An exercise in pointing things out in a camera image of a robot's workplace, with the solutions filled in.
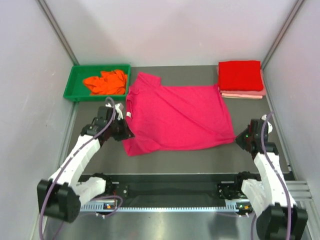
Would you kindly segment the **magenta pink t-shirt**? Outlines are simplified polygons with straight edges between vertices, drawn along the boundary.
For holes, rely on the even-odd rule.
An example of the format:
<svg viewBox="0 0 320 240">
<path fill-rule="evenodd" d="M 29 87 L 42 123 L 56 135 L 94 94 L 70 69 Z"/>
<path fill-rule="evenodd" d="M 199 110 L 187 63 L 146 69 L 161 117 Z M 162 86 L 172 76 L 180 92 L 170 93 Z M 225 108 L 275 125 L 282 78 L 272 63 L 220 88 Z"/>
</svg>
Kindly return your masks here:
<svg viewBox="0 0 320 240">
<path fill-rule="evenodd" d="M 134 134 L 123 141 L 128 156 L 155 151 L 193 151 L 235 140 L 232 118 L 218 85 L 164 86 L 139 72 L 125 100 L 126 122 Z"/>
</svg>

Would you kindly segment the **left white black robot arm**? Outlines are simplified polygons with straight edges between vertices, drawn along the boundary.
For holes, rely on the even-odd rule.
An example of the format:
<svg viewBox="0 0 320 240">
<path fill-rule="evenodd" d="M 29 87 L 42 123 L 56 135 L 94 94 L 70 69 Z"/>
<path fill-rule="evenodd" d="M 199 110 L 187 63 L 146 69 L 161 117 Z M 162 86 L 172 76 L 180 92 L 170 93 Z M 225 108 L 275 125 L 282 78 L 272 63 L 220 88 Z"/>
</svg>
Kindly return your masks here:
<svg viewBox="0 0 320 240">
<path fill-rule="evenodd" d="M 123 108 L 121 103 L 100 106 L 97 116 L 82 128 L 74 148 L 60 168 L 49 179 L 38 183 L 37 200 L 41 216 L 72 223 L 82 206 L 95 197 L 106 199 L 115 192 L 111 178 L 104 173 L 94 173 L 82 183 L 79 179 L 109 138 L 121 142 L 134 137 L 123 116 Z"/>
</svg>

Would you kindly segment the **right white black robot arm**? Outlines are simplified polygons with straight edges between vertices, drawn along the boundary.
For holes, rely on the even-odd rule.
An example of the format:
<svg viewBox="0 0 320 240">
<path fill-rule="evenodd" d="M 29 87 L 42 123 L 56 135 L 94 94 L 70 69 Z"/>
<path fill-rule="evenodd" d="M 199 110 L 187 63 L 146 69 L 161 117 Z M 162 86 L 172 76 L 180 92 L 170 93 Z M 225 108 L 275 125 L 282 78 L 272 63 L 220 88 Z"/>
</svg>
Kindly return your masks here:
<svg viewBox="0 0 320 240">
<path fill-rule="evenodd" d="M 233 185 L 239 198 L 249 200 L 253 211 L 257 236 L 261 240 L 300 240 L 308 221 L 307 211 L 297 206 L 289 192 L 280 167 L 280 155 L 268 137 L 273 126 L 267 115 L 252 119 L 235 139 L 237 145 L 251 154 L 259 178 L 248 172 Z"/>
</svg>

